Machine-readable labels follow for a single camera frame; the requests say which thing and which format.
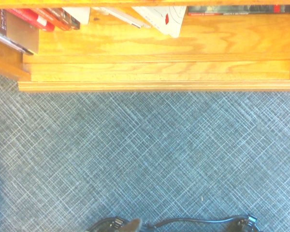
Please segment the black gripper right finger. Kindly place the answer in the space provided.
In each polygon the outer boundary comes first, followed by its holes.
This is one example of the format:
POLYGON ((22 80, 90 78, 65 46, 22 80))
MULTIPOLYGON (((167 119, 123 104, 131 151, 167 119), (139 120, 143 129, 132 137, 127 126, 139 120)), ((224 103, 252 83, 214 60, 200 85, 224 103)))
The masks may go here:
POLYGON ((261 232, 257 226, 257 217, 252 214, 236 215, 234 222, 236 222, 236 232, 261 232))

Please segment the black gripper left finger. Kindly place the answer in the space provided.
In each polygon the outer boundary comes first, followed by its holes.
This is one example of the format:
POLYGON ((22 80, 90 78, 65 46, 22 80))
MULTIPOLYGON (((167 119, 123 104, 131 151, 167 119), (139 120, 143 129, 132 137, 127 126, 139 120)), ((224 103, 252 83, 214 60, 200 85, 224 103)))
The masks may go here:
POLYGON ((135 218, 131 221, 121 217, 108 217, 94 223, 87 232, 139 232, 142 227, 142 219, 135 218))

